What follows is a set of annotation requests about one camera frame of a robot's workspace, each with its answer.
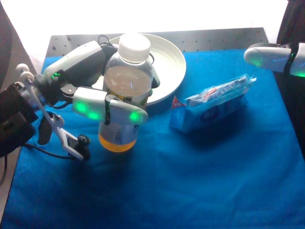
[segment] blue cloth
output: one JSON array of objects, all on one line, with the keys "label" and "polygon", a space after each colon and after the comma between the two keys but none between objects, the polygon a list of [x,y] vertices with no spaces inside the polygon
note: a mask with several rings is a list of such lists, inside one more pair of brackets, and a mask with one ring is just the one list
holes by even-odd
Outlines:
[{"label": "blue cloth", "polygon": [[[91,158],[61,160],[23,147],[3,228],[305,227],[305,164],[295,132],[273,74],[246,64],[243,53],[184,54],[179,99],[243,73],[257,76],[245,109],[188,135],[168,126],[173,97],[148,109],[125,154],[103,149],[97,122],[71,106],[56,111],[66,130],[91,138]],[[41,147],[65,154],[54,134]]]}]

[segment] plastic wrapper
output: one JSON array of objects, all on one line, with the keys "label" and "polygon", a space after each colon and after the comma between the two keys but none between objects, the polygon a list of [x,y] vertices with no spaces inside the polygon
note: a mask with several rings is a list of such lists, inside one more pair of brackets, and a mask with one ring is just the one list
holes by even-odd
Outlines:
[{"label": "plastic wrapper", "polygon": [[189,132],[225,118],[247,103],[244,95],[255,81],[256,78],[244,74],[187,97],[185,103],[174,97],[170,126]]}]

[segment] plate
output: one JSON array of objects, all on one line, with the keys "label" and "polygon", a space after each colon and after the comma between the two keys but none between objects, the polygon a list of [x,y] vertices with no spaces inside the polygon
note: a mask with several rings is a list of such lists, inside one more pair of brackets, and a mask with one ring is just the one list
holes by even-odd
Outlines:
[{"label": "plate", "polygon": [[[181,84],[185,76],[186,62],[182,52],[168,40],[150,34],[143,34],[151,42],[151,54],[154,56],[153,67],[160,80],[160,85],[152,89],[147,105],[156,104],[170,96]],[[119,44],[120,37],[110,40],[112,44]],[[92,85],[102,89],[104,77]]]}]

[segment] bottle cap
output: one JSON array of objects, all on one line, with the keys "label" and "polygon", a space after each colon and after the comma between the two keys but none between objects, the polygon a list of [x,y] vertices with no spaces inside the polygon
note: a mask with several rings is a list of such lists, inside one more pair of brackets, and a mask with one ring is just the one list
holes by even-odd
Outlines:
[{"label": "bottle cap", "polygon": [[149,39],[138,33],[126,33],[120,37],[119,55],[131,62],[143,62],[149,57],[151,43]]}]

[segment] gray floor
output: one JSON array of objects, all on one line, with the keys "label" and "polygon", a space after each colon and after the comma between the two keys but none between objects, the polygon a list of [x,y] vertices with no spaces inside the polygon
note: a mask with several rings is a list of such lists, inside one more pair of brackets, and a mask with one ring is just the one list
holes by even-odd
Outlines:
[{"label": "gray floor", "polygon": [[[3,11],[0,11],[0,20],[8,20],[5,12]],[[25,52],[20,42],[20,39],[16,31],[14,30],[10,22],[9,22],[9,26],[11,27],[12,30],[12,48],[10,53],[9,67],[0,91],[3,91],[11,83],[18,81],[19,76],[16,74],[15,68],[19,63],[25,63],[26,65],[28,65],[32,73],[36,73],[27,53]],[[17,159],[19,156],[19,151],[20,148],[17,148],[8,155],[8,170],[7,170],[6,178],[2,186],[0,186],[0,222],[2,219],[5,204],[9,194],[9,189],[14,175]],[[0,158],[0,177],[2,177],[3,168],[4,168],[4,158],[2,157]]]}]

